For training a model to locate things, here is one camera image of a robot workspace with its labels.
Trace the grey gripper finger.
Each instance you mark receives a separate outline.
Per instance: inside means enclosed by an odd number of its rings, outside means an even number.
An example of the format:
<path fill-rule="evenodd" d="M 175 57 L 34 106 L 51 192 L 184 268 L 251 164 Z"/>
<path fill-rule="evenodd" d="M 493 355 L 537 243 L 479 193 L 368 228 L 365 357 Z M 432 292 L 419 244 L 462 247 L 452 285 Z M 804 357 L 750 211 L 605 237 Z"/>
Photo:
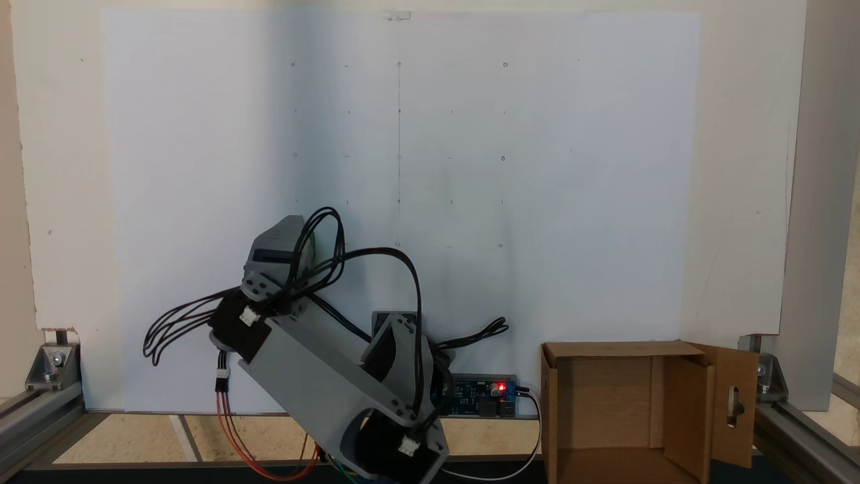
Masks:
<path fill-rule="evenodd" d="M 252 260 L 291 260 L 305 225 L 301 215 L 289 215 L 255 238 Z"/>

